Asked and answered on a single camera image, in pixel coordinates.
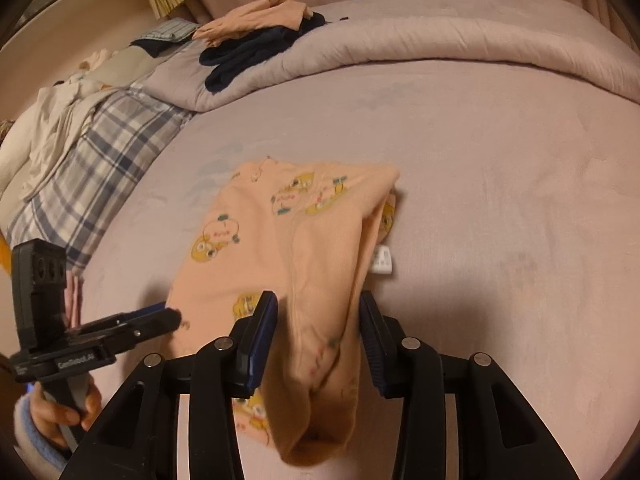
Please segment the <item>left hand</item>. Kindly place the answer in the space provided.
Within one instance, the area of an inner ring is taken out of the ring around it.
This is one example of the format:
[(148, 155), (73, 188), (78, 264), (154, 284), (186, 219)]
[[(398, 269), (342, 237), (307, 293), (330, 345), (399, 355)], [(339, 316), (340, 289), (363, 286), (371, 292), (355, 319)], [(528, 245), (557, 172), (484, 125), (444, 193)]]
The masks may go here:
[(88, 431), (102, 411), (102, 396), (96, 388), (93, 378), (89, 379), (89, 387), (85, 398), (85, 407), (81, 412), (67, 406), (49, 401), (43, 393), (40, 382), (36, 382), (30, 394), (29, 413), (37, 430), (55, 448), (67, 450), (61, 427), (81, 426)]

